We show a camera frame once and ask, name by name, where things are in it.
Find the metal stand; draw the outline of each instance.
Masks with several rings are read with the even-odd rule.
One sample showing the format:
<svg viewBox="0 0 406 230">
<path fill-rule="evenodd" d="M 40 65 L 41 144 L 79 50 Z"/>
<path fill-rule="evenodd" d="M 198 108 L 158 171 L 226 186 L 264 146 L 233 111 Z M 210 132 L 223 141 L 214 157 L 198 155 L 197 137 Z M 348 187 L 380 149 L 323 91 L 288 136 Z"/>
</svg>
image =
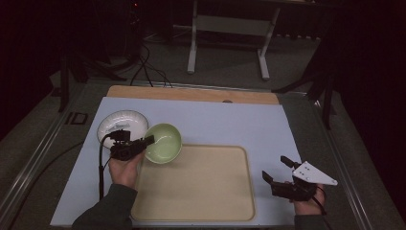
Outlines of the metal stand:
<svg viewBox="0 0 406 230">
<path fill-rule="evenodd" d="M 278 19 L 281 8 L 276 8 L 273 13 L 272 20 L 249 20 L 230 17 L 208 16 L 197 13 L 197 0 L 193 2 L 193 19 L 192 19 L 192 45 L 189 54 L 188 73 L 194 73 L 196 64 L 196 33 L 197 30 L 232 33 L 240 35 L 260 35 L 265 37 L 265 42 L 261 49 L 258 50 L 259 66 L 264 80 L 269 80 L 268 67 L 266 65 L 265 54 L 268 49 L 269 42 L 274 32 L 274 28 Z"/>
</svg>

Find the human hand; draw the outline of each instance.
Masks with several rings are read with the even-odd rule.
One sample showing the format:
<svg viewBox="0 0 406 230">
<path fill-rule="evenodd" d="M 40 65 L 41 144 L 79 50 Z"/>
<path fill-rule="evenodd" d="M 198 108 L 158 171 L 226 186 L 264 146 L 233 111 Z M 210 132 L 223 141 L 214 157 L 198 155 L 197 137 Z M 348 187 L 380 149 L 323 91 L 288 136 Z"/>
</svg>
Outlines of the human hand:
<svg viewBox="0 0 406 230">
<path fill-rule="evenodd" d="M 322 206 L 325 206 L 326 196 L 325 192 L 323 191 L 323 184 L 317 184 L 316 195 L 314 197 L 320 202 Z M 290 200 L 293 202 L 295 206 L 295 213 L 296 215 L 321 215 L 322 209 L 320 206 L 313 200 L 310 199 L 309 201 L 295 201 Z"/>
<path fill-rule="evenodd" d="M 141 162 L 145 155 L 146 152 L 143 151 L 128 161 L 121 161 L 111 158 L 108 162 L 108 167 L 113 183 L 125 185 L 130 189 L 135 189 L 137 165 Z"/>
</svg>

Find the black cable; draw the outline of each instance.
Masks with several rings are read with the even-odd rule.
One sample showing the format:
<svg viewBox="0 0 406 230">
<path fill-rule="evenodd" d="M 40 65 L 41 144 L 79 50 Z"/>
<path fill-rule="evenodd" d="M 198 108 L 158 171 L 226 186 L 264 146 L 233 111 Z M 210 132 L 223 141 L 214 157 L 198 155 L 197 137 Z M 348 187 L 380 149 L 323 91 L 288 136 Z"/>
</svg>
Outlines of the black cable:
<svg viewBox="0 0 406 230">
<path fill-rule="evenodd" d="M 101 139 L 101 145 L 99 148 L 99 200 L 102 200 L 104 197 L 104 166 L 102 165 L 102 148 L 107 137 L 110 137 L 110 134 L 105 135 Z"/>
<path fill-rule="evenodd" d="M 159 69 L 156 69 L 154 66 L 152 66 L 149 62 L 146 62 L 146 67 L 155 71 L 157 74 L 159 74 L 163 79 L 164 79 L 164 86 L 167 86 L 167 82 L 169 83 L 169 86 L 173 88 L 172 84 L 170 83 L 170 80 L 167 78 L 167 74 Z"/>
<path fill-rule="evenodd" d="M 13 227 L 14 224 L 15 224 L 15 222 L 17 221 L 17 218 L 18 218 L 18 216 L 20 215 L 21 210 L 23 209 L 24 204 L 25 204 L 25 202 L 26 202 L 27 199 L 28 199 L 28 195 L 29 195 L 29 194 L 31 193 L 31 191 L 33 190 L 33 187 L 35 186 L 36 182 L 38 182 L 38 180 L 39 180 L 39 178 L 41 177 L 41 175 L 44 174 L 44 173 L 48 170 L 48 168 L 50 168 L 50 166 L 51 166 L 52 164 L 54 164 L 54 162 L 56 162 L 57 159 L 59 159 L 62 155 L 66 154 L 67 152 L 73 150 L 74 148 L 76 148 L 76 147 L 78 147 L 78 146 L 81 146 L 83 143 L 84 143 L 83 141 L 82 141 L 82 142 L 79 142 L 79 143 L 73 145 L 71 148 L 69 148 L 69 149 L 63 151 L 63 152 L 60 153 L 57 157 L 55 157 L 52 161 L 50 161 L 50 162 L 45 166 L 44 169 L 42 169 L 42 171 L 39 173 L 39 175 L 38 175 L 38 176 L 36 177 L 36 179 L 33 181 L 33 183 L 32 183 L 32 185 L 31 185 L 30 189 L 28 190 L 28 192 L 25 194 L 24 199 L 21 201 L 20 206 L 18 207 L 18 209 L 17 209 L 17 211 L 16 211 L 16 213 L 15 213 L 15 215 L 14 215 L 14 218 L 12 219 L 12 222 L 11 222 L 11 224 L 10 224 L 10 226 L 9 226 L 9 230 L 12 229 L 12 227 Z"/>
<path fill-rule="evenodd" d="M 137 72 L 135 72 L 135 74 L 134 74 L 134 76 L 132 77 L 131 82 L 130 82 L 129 85 L 132 85 L 132 83 L 133 83 L 134 80 L 137 78 L 137 75 L 140 73 L 140 71 L 141 71 L 143 68 L 145 68 L 145 65 L 146 65 L 146 63 L 147 63 L 147 61 L 148 61 L 148 59 L 149 59 L 149 49 L 148 49 L 147 46 L 145 46 L 144 44 L 143 44 L 142 46 L 147 49 L 147 58 L 145 59 L 145 61 L 143 61 L 143 58 L 140 56 L 141 66 L 140 66 L 140 68 L 137 70 Z"/>
</svg>

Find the white bowl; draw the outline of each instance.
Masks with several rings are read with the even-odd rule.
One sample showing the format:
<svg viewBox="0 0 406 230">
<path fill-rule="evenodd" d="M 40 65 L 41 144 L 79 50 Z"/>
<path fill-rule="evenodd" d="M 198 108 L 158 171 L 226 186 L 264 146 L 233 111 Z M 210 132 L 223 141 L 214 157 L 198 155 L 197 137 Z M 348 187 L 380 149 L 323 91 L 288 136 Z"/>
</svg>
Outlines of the white bowl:
<svg viewBox="0 0 406 230">
<path fill-rule="evenodd" d="M 104 118 L 99 125 L 99 141 L 101 142 L 106 134 L 120 129 L 131 131 L 131 141 L 140 139 L 144 137 L 148 130 L 147 118 L 143 114 L 133 110 L 121 110 L 112 113 Z M 106 138 L 103 145 L 110 149 L 113 143 L 114 140 Z"/>
</svg>

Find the sleeve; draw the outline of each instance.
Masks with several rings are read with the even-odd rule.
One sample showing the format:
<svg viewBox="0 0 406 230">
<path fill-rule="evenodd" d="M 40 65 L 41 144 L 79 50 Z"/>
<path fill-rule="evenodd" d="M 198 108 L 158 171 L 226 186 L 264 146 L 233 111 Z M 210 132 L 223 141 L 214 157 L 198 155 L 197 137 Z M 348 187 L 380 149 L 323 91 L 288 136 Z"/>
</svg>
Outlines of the sleeve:
<svg viewBox="0 0 406 230">
<path fill-rule="evenodd" d="M 295 230 L 328 230 L 322 215 L 296 215 Z"/>
<path fill-rule="evenodd" d="M 136 196 L 137 191 L 124 185 L 112 184 L 101 201 L 74 221 L 72 229 L 132 229 L 129 215 Z"/>
</svg>

